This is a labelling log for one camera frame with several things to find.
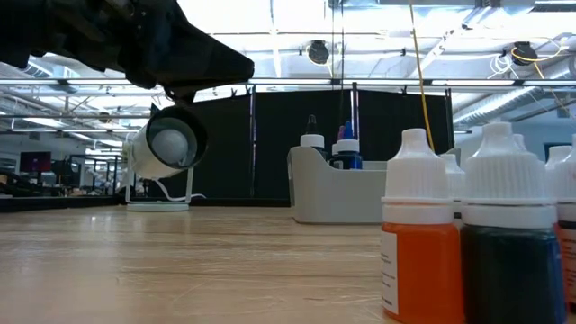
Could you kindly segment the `large bottle with blue tip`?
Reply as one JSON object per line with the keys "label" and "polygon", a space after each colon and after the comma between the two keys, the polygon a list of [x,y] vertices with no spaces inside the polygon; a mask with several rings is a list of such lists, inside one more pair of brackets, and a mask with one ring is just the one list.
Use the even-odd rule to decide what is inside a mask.
{"label": "large bottle with blue tip", "polygon": [[362,169],[363,159],[360,154],[359,140],[354,137],[351,121],[346,121],[336,143],[333,155],[333,167],[350,170]]}

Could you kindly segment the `black curtain partition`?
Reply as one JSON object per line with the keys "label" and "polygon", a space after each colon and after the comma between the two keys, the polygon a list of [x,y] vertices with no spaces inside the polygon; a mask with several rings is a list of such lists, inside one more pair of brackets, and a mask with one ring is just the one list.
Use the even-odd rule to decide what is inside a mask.
{"label": "black curtain partition", "polygon": [[360,152],[366,161],[386,161],[401,144],[401,132],[430,127],[436,152],[454,145],[450,104],[444,95],[369,90],[256,93],[196,103],[193,113],[209,132],[209,146],[193,171],[201,206],[287,207],[286,158],[315,115],[327,147],[338,129],[358,113]]}

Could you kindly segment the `large bottle with black tip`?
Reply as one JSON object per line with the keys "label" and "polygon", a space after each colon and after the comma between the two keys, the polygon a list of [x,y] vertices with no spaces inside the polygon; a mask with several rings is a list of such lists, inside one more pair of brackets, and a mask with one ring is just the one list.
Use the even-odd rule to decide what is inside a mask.
{"label": "large bottle with black tip", "polygon": [[325,139],[324,136],[320,134],[317,119],[314,114],[308,117],[305,132],[300,137],[300,146],[316,149],[324,160],[327,159]]}

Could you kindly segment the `black ceiling-hung fixture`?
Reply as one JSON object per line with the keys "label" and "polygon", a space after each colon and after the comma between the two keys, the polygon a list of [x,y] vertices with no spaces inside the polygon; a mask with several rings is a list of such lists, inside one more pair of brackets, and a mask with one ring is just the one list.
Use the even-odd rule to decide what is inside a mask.
{"label": "black ceiling-hung fixture", "polygon": [[324,40],[313,40],[307,48],[309,60],[316,65],[326,65],[329,61],[329,51]]}
{"label": "black ceiling-hung fixture", "polygon": [[519,66],[529,66],[538,59],[538,55],[529,41],[515,42],[510,55],[512,61]]}

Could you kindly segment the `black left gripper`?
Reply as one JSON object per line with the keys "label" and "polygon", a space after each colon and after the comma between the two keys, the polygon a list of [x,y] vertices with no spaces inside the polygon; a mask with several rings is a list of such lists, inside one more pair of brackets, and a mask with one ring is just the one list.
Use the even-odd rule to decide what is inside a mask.
{"label": "black left gripper", "polygon": [[250,58],[190,24],[176,0],[45,0],[45,14],[46,53],[162,86],[176,102],[254,75]]}

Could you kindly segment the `small orange dropper bottle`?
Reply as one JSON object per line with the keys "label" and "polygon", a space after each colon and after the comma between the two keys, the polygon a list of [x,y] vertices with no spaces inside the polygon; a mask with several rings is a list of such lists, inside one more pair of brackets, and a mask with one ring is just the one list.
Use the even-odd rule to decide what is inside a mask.
{"label": "small orange dropper bottle", "polygon": [[401,134],[382,198],[384,313],[402,324],[464,324],[459,230],[446,162],[423,129]]}
{"label": "small orange dropper bottle", "polygon": [[572,135],[570,153],[554,167],[553,192],[560,227],[568,308],[576,314],[576,134]]}

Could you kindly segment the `small dark blue dropper bottle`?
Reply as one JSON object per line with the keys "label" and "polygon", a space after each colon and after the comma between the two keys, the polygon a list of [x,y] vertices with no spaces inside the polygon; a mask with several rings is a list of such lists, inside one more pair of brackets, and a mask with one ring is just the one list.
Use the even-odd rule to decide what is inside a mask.
{"label": "small dark blue dropper bottle", "polygon": [[467,324],[566,324],[562,251],[545,166],[508,122],[464,164],[460,230]]}

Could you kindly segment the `grey plastic bin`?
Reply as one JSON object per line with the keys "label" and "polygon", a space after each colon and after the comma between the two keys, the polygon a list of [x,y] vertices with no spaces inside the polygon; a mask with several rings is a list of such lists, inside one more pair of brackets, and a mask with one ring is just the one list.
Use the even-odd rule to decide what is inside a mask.
{"label": "grey plastic bin", "polygon": [[289,153],[300,223],[452,225],[446,161],[426,143],[403,144],[385,170],[338,169],[314,148]]}

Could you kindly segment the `white cylindrical spotlight lamp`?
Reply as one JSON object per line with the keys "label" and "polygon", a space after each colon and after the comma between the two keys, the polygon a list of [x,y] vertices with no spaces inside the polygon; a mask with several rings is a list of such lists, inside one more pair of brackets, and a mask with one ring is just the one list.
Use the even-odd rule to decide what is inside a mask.
{"label": "white cylindrical spotlight lamp", "polygon": [[[203,142],[192,130],[191,124],[177,121],[175,117],[158,117],[153,121],[152,115],[162,110],[153,112],[147,124],[124,145],[128,177],[125,201],[129,212],[186,212],[190,206],[185,204],[193,198],[194,167],[206,153],[208,132],[206,130],[208,139]],[[186,173],[184,196],[172,197],[161,180],[182,172]],[[157,184],[166,199],[155,202],[134,201],[131,189],[136,186],[136,176]]]}

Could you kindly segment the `reddish-screen monitor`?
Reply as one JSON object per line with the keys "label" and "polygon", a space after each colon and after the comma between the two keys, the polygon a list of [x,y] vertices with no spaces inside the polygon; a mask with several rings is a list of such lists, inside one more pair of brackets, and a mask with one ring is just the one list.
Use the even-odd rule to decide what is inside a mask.
{"label": "reddish-screen monitor", "polygon": [[19,171],[24,173],[50,172],[51,152],[50,151],[21,152]]}

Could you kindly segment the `long ceiling light bar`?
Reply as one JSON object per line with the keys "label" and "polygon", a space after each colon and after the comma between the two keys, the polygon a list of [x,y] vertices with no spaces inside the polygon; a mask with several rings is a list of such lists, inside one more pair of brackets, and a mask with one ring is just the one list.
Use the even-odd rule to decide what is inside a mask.
{"label": "long ceiling light bar", "polygon": [[[304,78],[253,78],[238,82],[255,86],[418,86],[417,79],[304,79]],[[576,86],[576,79],[424,79],[424,86]],[[7,78],[0,79],[0,86],[131,86],[127,79],[119,78]]]}

